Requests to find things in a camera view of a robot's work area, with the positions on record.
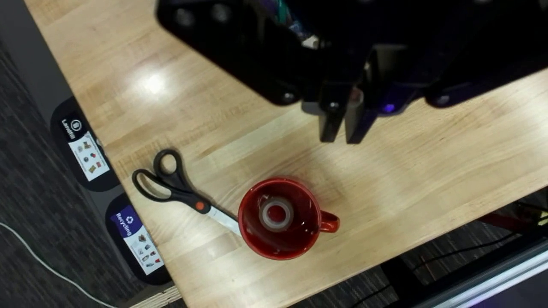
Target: scissors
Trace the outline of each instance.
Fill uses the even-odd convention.
[[[209,216],[235,235],[240,235],[238,221],[219,211],[206,197],[199,196],[187,182],[183,160],[175,149],[165,149],[156,154],[154,173],[147,170],[134,172],[135,189],[154,202],[183,202],[199,214]]]

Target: scissor blade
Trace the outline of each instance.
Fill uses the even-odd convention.
[[[213,206],[206,216],[213,218],[221,226],[228,228],[230,231],[233,231],[235,235],[240,237],[238,221],[235,218],[221,213],[218,208]]]

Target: mug handle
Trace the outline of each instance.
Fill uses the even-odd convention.
[[[320,213],[322,221],[320,221],[320,231],[322,233],[336,233],[339,230],[339,218],[331,214],[331,213]]]

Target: wooden table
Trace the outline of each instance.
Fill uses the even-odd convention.
[[[276,108],[163,31],[151,0],[26,0],[190,307],[286,307],[548,184],[548,72],[452,110],[415,103],[360,146],[320,144],[317,119]],[[177,148],[237,214],[252,184],[293,177],[341,231],[272,262],[130,184]]]

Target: red mug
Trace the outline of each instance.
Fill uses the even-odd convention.
[[[308,252],[320,233],[336,233],[339,218],[320,211],[302,184],[269,178],[245,194],[238,225],[242,238],[255,254],[288,261]]]

